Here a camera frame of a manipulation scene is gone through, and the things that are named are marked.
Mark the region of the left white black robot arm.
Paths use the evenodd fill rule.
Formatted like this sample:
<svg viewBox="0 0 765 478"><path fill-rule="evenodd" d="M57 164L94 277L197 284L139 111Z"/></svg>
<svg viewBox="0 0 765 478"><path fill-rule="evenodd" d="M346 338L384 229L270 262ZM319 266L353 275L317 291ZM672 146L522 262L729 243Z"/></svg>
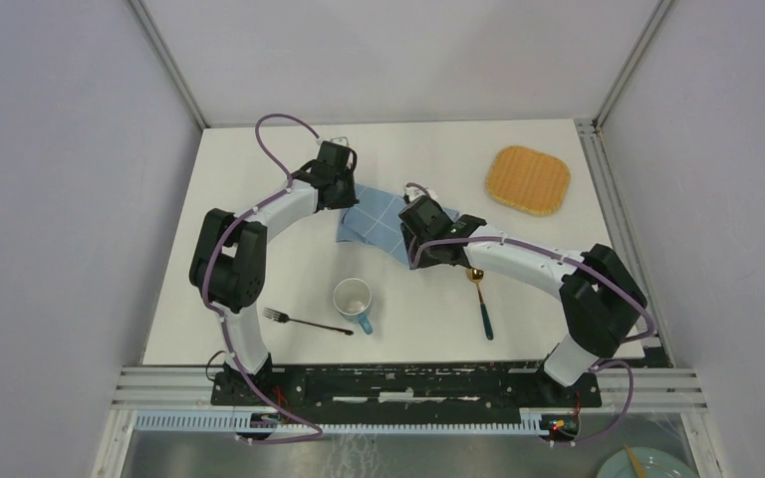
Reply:
<svg viewBox="0 0 765 478"><path fill-rule="evenodd" d="M223 372L214 379L218 391L233 392L253 405L271 397L272 360L256 306L266 281L268 244L301 219L358 204L357 163L352 148L324 140L316 158L250 209L236 214L214 208L205 215L189 282L217 316L225 344Z"/></svg>

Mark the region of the blue checked cloth napkin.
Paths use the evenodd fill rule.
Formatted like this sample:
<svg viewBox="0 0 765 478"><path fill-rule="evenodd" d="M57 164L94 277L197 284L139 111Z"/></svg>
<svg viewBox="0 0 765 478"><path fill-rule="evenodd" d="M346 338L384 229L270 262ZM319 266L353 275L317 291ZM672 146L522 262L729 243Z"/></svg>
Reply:
<svg viewBox="0 0 765 478"><path fill-rule="evenodd" d="M359 203L341 211L336 241L372 246L408 268L406 246L398 217L398 213L406 205L403 192L395 194L358 185L357 195Z"/></svg>

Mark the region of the black metal fork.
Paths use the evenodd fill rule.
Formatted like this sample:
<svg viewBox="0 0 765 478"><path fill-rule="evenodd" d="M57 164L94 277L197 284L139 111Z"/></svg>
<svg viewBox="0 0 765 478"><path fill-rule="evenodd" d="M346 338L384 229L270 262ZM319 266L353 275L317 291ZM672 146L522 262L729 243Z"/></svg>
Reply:
<svg viewBox="0 0 765 478"><path fill-rule="evenodd" d="M327 325L313 323L313 322L299 320L299 319L294 319L294 318L290 317L286 313L283 313L283 312L280 312L280 311L277 311L277 310L274 310L274 309L271 309L271 308L264 308L263 309L263 315L264 315L265 318L267 318L267 319L269 319L269 320L271 320L273 322L279 323L279 324L289 324L289 323L300 324L300 325L304 325L304 326L308 326L308 327L312 327L312 328L317 328L317 329L321 329L321 330L325 330L325 331L329 331L329 332L334 332L334 333L337 333L337 334L340 334L340 335L344 335L344 336L348 336L348 337L352 336L354 334L354 332L352 330L348 330L348 329L344 329L344 328L338 328L338 327L333 327L333 326L327 326Z"/></svg>

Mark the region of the woven bamboo placemat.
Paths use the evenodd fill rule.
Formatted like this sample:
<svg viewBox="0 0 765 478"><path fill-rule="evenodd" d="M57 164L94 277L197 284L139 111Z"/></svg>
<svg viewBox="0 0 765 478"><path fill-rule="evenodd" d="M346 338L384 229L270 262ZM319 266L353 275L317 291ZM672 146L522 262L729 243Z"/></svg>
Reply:
<svg viewBox="0 0 765 478"><path fill-rule="evenodd" d="M484 185L487 194L500 204L547 216L562 206L571 177L569 166L558 157L511 145L496 154Z"/></svg>

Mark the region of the green plate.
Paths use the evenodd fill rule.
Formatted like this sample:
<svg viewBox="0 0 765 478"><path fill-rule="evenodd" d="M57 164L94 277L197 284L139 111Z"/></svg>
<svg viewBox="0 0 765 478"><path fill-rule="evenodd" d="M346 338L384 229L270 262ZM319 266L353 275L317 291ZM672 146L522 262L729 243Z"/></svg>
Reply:
<svg viewBox="0 0 765 478"><path fill-rule="evenodd" d="M648 447L633 447L632 452L647 477L698 477L698 474L684 462L663 451ZM625 450L608 458L596 475L597 478L637 476Z"/></svg>

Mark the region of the white blue mug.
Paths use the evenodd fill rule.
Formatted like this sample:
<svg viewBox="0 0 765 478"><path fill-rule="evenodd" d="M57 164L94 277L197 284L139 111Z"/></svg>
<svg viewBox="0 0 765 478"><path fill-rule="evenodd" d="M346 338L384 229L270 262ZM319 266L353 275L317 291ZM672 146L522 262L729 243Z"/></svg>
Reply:
<svg viewBox="0 0 765 478"><path fill-rule="evenodd" d="M344 319L357 324L366 335L374 332L370 321L373 293L364 280L348 278L341 281L333 291L333 305Z"/></svg>

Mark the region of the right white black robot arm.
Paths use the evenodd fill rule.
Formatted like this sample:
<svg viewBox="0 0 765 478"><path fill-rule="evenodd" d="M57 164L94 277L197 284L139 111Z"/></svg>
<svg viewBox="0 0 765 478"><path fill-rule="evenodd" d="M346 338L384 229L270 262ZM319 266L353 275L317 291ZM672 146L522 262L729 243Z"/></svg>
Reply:
<svg viewBox="0 0 765 478"><path fill-rule="evenodd" d="M575 251L515 239L476 216L452 219L424 194L407 199L398 217L411 267L496 273L560 302L567 333L535 380L538 398L549 406L564 404L583 374L632 341L639 319L652 321L638 283L609 246Z"/></svg>

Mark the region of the wooden chopstick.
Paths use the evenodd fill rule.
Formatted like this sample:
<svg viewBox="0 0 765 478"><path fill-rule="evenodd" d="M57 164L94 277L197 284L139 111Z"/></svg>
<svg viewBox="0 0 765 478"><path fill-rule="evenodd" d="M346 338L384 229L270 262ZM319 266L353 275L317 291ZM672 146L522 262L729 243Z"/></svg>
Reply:
<svg viewBox="0 0 765 478"><path fill-rule="evenodd" d="M636 477L637 478L646 478L647 474L646 474L642 464L638 460L637 456L632 451L632 449L626 445L625 446L625 451L626 451L627 457L629 459L629 462L631 464L631 467L633 468L633 471L634 471Z"/></svg>

